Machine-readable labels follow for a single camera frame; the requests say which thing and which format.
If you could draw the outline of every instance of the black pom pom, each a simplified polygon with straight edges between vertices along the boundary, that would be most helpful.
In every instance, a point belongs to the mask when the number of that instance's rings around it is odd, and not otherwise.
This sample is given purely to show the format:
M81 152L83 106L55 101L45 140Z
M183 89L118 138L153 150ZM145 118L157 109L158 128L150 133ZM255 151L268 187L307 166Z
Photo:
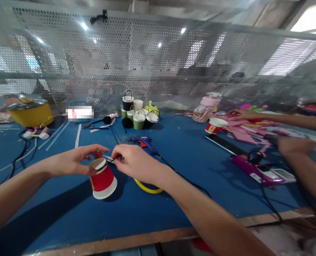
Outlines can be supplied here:
M133 121L131 119L129 119L128 117L125 117L124 119L122 119L122 125L124 126L124 128L132 128L133 127Z
M102 121L105 123L105 124L110 124L112 122L112 119L111 117L109 116L106 116L102 119Z

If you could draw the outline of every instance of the red paper cup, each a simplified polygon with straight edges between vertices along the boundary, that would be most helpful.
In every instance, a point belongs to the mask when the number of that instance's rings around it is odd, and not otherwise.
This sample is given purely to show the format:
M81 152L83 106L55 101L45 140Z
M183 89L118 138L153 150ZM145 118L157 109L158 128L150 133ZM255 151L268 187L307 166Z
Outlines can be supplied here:
M105 158L95 159L90 166L97 170L97 173L90 176L91 187L93 188L93 196L96 199L105 199L109 197L118 185L117 179L114 177L111 168Z
M224 121L223 119L219 119L219 118L210 118L210 121L208 123L207 128L205 129L205 131L207 133L212 133L212 134L217 134L219 133L223 127L225 127L226 125L228 125L227 121Z

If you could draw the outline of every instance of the smartphone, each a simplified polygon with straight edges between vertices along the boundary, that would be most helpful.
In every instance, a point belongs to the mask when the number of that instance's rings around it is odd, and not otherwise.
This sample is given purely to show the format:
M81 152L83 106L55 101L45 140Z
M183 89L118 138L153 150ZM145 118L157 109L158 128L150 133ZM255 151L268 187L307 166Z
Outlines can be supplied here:
M232 155L248 155L247 152L244 150L236 147L235 145L227 142L226 140L222 139L221 137L218 137L216 134L208 134L205 135L205 137L215 143L217 146L223 148L225 151L229 152Z

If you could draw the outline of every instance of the yellow pot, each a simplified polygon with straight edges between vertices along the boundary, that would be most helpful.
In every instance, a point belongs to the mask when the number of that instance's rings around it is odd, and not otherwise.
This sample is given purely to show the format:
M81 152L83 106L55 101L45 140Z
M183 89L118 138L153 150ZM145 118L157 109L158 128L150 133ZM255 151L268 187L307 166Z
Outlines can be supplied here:
M41 124L47 126L54 121L48 101L42 99L25 98L23 102L9 105L7 112L22 127L39 127Z

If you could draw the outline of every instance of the blue table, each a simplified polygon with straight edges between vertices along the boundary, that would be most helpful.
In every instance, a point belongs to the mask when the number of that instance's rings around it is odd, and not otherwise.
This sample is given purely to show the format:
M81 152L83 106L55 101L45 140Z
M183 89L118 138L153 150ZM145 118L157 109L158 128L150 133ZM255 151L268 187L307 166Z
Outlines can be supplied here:
M150 130L128 129L125 134L121 118L113 129L122 143L133 135L150 136L153 146L173 167L207 189L213 200L233 216L244 218L271 213L259 185L230 161L229 153L205 139L205 127L206 124L196 123L189 117L162 115L161 121ZM45 151L47 146L44 146L33 157L28 156L26 166L73 149L77 129L78 125L70 123L49 151ZM23 142L17 137L20 131L0 133L0 169L10 164L23 148ZM224 132L220 136L245 151L261 148L231 139ZM110 150L116 146L111 130L90 133L82 129L79 145L94 143ZM282 161L272 149L268 151L268 158L269 161ZM21 170L18 163L16 174ZM0 172L0 183L10 171L8 168ZM18 255L191 227L168 194L148 194L114 165L112 171L118 180L117 189L112 196L101 201L92 196L89 177L75 175L49 180L0 231L0 255ZM295 184L266 191L279 212L306 206Z

